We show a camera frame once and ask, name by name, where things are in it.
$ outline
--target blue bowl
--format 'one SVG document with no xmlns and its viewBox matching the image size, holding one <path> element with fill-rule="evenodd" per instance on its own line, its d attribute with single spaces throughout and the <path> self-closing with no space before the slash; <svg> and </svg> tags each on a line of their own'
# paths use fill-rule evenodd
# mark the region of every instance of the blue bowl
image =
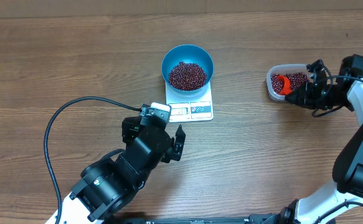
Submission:
<svg viewBox="0 0 363 224">
<path fill-rule="evenodd" d="M 191 91 L 178 90 L 174 88 L 172 85 L 170 85 L 169 73 L 180 62 L 197 63 L 200 67 L 202 67 L 207 75 L 205 85 L 197 90 L 191 90 Z M 162 61 L 162 76 L 164 81 L 174 91 L 184 95 L 192 95 L 206 88 L 207 84 L 210 82 L 210 80 L 213 77 L 213 71 L 214 71 L 214 64 L 210 55 L 204 49 L 195 45 L 187 44 L 187 45 L 177 46 L 171 49 L 164 56 Z"/>
</svg>

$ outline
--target wall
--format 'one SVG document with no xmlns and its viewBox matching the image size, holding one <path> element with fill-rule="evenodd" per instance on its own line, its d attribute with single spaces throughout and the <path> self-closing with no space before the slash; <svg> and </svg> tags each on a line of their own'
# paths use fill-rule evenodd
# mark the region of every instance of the wall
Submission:
<svg viewBox="0 0 363 224">
<path fill-rule="evenodd" d="M 0 18 L 363 9 L 363 0 L 0 0 Z"/>
</svg>

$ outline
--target red bean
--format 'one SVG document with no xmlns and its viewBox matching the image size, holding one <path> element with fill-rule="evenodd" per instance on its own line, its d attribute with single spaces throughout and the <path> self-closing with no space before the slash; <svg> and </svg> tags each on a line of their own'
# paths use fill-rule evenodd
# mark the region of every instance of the red bean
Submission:
<svg viewBox="0 0 363 224">
<path fill-rule="evenodd" d="M 271 78 L 271 85 L 273 87 L 273 90 L 276 93 L 279 93 L 283 88 L 283 82 L 278 79 L 278 75 L 280 75 L 280 74 L 272 74 L 271 77 L 270 77 Z M 288 73 L 288 74 L 285 75 L 285 77 L 288 78 L 289 81 L 291 82 L 290 89 L 292 91 L 299 88 L 299 86 L 301 86 L 302 84 L 308 82 L 308 77 L 303 72 Z"/>
<path fill-rule="evenodd" d="M 180 62 L 169 74 L 169 83 L 178 90 L 197 90 L 206 82 L 206 73 L 196 63 Z"/>
</svg>

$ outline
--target wooden table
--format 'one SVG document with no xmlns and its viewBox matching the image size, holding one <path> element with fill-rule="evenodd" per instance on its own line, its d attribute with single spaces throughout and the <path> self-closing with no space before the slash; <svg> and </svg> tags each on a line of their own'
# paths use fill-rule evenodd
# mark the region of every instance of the wooden table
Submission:
<svg viewBox="0 0 363 224">
<path fill-rule="evenodd" d="M 363 11 L 0 20 L 0 223 L 43 223 L 57 208 L 43 155 L 57 108 L 87 95 L 165 103 L 161 61 L 180 44 L 200 45 L 214 60 L 214 120 L 183 124 L 182 160 L 160 164 L 122 213 L 278 213 L 331 179 L 355 114 L 312 118 L 272 102 L 264 81 L 274 65 L 321 58 L 337 73 L 344 57 L 363 55 Z M 82 102 L 57 118 L 49 152 L 63 196 L 85 166 L 124 147 L 121 121 L 136 115 Z M 337 220 L 363 223 L 363 209 Z"/>
</svg>

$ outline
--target kitchen scale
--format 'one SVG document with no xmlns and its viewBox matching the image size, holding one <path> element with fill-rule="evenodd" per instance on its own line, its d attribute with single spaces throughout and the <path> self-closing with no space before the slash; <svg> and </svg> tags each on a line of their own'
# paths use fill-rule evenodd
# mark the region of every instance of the kitchen scale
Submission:
<svg viewBox="0 0 363 224">
<path fill-rule="evenodd" d="M 213 119 L 210 82 L 193 95 L 178 93 L 166 83 L 166 104 L 171 106 L 170 123 L 211 121 Z"/>
</svg>

